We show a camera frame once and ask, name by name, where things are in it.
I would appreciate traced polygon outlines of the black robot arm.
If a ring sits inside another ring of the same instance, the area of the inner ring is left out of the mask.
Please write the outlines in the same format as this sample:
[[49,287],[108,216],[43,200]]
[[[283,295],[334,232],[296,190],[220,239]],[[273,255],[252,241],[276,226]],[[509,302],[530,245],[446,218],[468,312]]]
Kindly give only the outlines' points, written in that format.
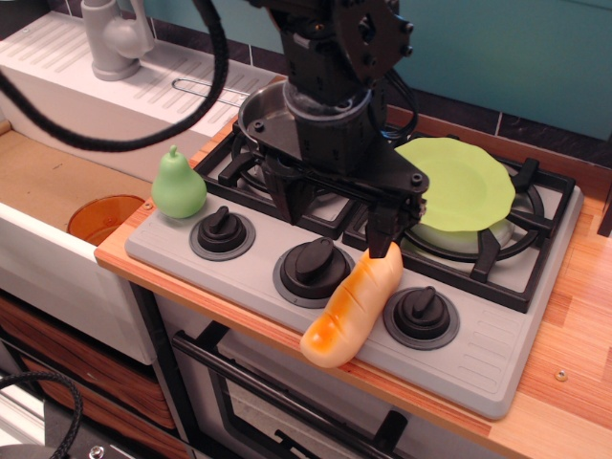
[[288,75],[250,96],[239,123],[259,150],[268,193],[296,223],[319,190],[368,208],[369,254],[382,258],[425,211],[428,179],[403,159],[407,131],[386,127],[385,88],[404,89],[412,23],[395,1],[267,1]]

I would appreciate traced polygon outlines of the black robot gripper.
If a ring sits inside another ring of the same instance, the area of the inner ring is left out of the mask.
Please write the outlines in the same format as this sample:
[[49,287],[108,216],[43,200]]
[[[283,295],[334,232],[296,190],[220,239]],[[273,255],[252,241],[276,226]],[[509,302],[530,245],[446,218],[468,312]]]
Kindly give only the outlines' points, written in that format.
[[264,182],[281,219],[296,225],[319,188],[368,206],[371,258],[384,258],[406,225],[426,211],[424,172],[402,158],[385,132],[387,107],[379,93],[324,104],[284,93],[295,118],[298,153],[260,147]]

